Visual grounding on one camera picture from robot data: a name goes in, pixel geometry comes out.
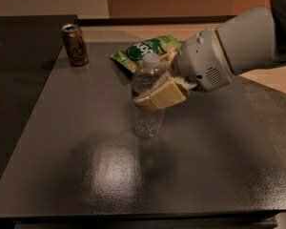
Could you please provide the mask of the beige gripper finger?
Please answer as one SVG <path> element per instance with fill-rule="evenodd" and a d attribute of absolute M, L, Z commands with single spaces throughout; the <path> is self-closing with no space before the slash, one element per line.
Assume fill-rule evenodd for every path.
<path fill-rule="evenodd" d="M 142 110 L 153 112 L 164 110 L 185 101 L 190 90 L 197 86 L 181 76 L 169 72 L 162 74 L 149 90 L 145 90 L 133 99 L 133 104 Z"/>
<path fill-rule="evenodd" d="M 175 56 L 178 54 L 179 49 L 172 49 L 165 52 L 160 56 L 160 64 L 163 66 L 172 66 Z"/>

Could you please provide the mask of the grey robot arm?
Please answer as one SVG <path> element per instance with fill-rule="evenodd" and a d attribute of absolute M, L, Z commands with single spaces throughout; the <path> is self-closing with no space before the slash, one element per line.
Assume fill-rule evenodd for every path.
<path fill-rule="evenodd" d="M 286 0 L 271 0 L 183 42 L 167 73 L 133 104 L 157 111 L 184 101 L 190 90 L 211 92 L 236 75 L 286 65 Z"/>

